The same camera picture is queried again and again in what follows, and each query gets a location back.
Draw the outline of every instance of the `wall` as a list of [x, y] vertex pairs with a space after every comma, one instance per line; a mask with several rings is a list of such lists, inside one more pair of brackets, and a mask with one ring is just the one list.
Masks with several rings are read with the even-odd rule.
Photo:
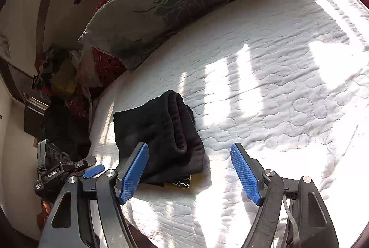
[[41, 200], [33, 189], [37, 180], [37, 148], [33, 142], [34, 137], [24, 132], [24, 105], [14, 102], [3, 148], [6, 216], [16, 230], [39, 239], [36, 216], [41, 212]]
[[[100, 0], [50, 0], [44, 50], [50, 44], [80, 48], [77, 40], [90, 21]], [[0, 56], [30, 76], [36, 75], [36, 24], [40, 0], [7, 0], [0, 12], [0, 35], [10, 42], [11, 59]]]
[[0, 35], [9, 40], [13, 66], [28, 75], [36, 75], [36, 22], [40, 0], [7, 0], [0, 12]]
[[6, 127], [8, 125], [8, 119], [10, 114], [10, 109], [12, 107], [12, 99], [10, 93], [6, 88], [3, 79], [0, 76], [0, 206], [2, 207], [4, 213], [6, 214], [5, 200], [4, 200], [4, 189], [2, 180], [3, 171], [3, 147]]

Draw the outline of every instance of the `bed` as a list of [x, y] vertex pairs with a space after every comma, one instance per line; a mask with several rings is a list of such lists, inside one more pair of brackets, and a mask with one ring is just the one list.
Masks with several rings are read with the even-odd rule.
[[360, 177], [369, 157], [368, 41], [369, 11], [358, 0], [236, 0], [174, 35], [102, 94], [90, 154], [115, 168], [112, 114], [174, 90], [194, 112], [205, 170], [189, 189], [140, 184], [122, 207], [126, 220], [158, 248], [241, 247], [257, 212], [229, 158], [241, 142], [282, 177], [310, 176], [340, 247], [350, 247], [369, 218], [357, 202], [368, 194]]

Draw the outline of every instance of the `metal screw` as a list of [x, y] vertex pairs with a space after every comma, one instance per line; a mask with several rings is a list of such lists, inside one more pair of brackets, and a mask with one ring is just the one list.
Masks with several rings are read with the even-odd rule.
[[306, 182], [306, 183], [311, 182], [311, 178], [310, 178], [309, 176], [304, 176], [304, 177], [302, 178], [302, 180], [303, 180], [304, 182]]
[[77, 176], [71, 176], [69, 179], [68, 179], [68, 182], [69, 183], [75, 183], [77, 181]]
[[266, 176], [274, 176], [276, 174], [272, 169], [267, 169], [264, 173]]
[[115, 174], [115, 170], [114, 169], [109, 169], [105, 172], [105, 175], [110, 177], [113, 176]]

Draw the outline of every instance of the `cable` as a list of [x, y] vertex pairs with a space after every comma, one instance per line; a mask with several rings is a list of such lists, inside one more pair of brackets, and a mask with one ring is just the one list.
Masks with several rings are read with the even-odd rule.
[[293, 229], [293, 240], [292, 240], [292, 243], [288, 246], [293, 247], [293, 248], [301, 248], [300, 233], [298, 232], [298, 225], [297, 225], [295, 219], [293, 218], [293, 216], [290, 212], [290, 209], [288, 208], [287, 200], [286, 200], [286, 193], [283, 193], [283, 205], [285, 206], [285, 210], [286, 210], [288, 219], [290, 220], [290, 222], [292, 224], [292, 229]]

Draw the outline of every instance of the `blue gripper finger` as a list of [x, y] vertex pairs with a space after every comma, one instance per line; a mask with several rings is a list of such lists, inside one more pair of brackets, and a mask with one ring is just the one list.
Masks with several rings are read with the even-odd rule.
[[138, 182], [141, 179], [141, 175], [147, 161], [149, 160], [149, 147], [147, 144], [143, 144], [140, 152], [137, 154], [135, 160], [133, 161], [130, 169], [125, 175], [122, 181], [122, 190], [119, 195], [119, 200], [122, 204], [125, 204], [128, 199], [133, 197], [133, 193], [135, 192]]
[[232, 145], [230, 154], [232, 164], [248, 199], [258, 205], [261, 201], [261, 195], [258, 190], [258, 181], [255, 175], [252, 173], [252, 170], [235, 144]]
[[101, 172], [104, 172], [105, 171], [105, 167], [103, 164], [99, 164], [93, 168], [90, 168], [88, 170], [86, 170], [84, 172], [84, 175], [83, 175], [83, 178], [91, 178], [91, 177], [94, 177], [95, 175], [101, 173]]

